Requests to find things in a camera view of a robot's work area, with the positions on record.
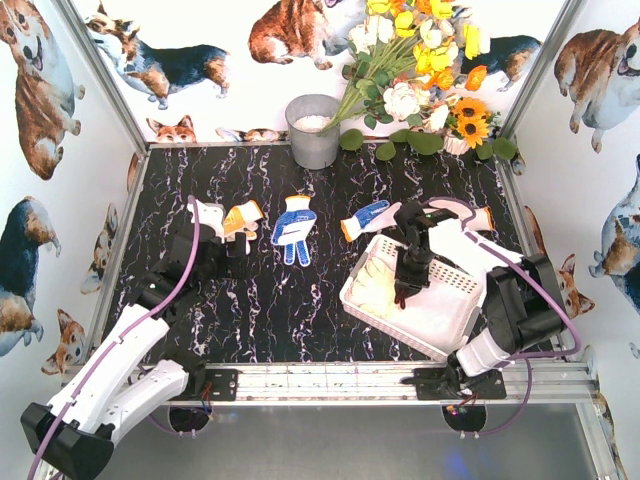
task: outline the marble pattern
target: marble pattern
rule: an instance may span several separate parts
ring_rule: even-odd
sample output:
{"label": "marble pattern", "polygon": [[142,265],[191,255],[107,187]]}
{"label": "marble pattern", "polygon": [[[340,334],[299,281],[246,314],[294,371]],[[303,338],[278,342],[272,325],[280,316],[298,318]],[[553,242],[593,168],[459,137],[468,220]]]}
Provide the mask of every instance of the marble pattern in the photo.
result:
{"label": "marble pattern", "polygon": [[[106,333],[137,280],[171,246],[171,234],[190,221],[187,196],[234,205],[256,200],[265,219],[252,243],[250,278],[212,281],[163,342],[189,348],[210,363],[421,360],[424,355],[344,313],[338,294],[372,235],[347,243],[340,220],[376,200],[452,196],[491,207],[501,245],[518,240],[495,168],[470,155],[418,157],[402,150],[379,162],[375,145],[341,152],[325,170],[298,167],[288,145],[167,148],[152,151],[127,250],[113,295]],[[285,197],[306,194],[318,215],[308,244],[311,266],[287,267],[283,249],[270,243]]]}

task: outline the basket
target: basket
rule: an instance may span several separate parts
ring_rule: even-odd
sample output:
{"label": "basket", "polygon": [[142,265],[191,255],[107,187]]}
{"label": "basket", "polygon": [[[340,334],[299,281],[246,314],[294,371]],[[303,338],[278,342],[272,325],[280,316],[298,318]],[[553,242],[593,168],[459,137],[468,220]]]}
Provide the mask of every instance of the basket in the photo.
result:
{"label": "basket", "polygon": [[359,320],[390,335],[438,362],[469,340],[480,311],[477,308],[482,285],[473,277],[433,260],[429,266],[429,288],[406,301],[390,318],[382,319],[349,301],[358,271],[372,257],[382,260],[392,271],[396,268],[398,248],[405,248],[384,235],[376,235],[360,257],[340,291],[344,310]]}

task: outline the flower pot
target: flower pot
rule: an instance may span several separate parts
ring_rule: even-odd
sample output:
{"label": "flower pot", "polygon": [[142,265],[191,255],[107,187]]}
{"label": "flower pot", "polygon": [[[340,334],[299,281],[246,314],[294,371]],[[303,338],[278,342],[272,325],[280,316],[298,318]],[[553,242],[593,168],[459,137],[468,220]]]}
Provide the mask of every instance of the flower pot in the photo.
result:
{"label": "flower pot", "polygon": [[340,102],[328,95],[302,95],[287,105],[285,117],[289,124],[293,158],[301,167],[320,170],[336,161],[340,147],[340,125],[326,132],[308,132],[296,128],[295,123],[312,115],[333,118],[339,106]]}
{"label": "flower pot", "polygon": [[458,138],[451,133],[447,133],[444,137],[444,150],[451,155],[462,155],[470,148],[469,143],[463,138]]}

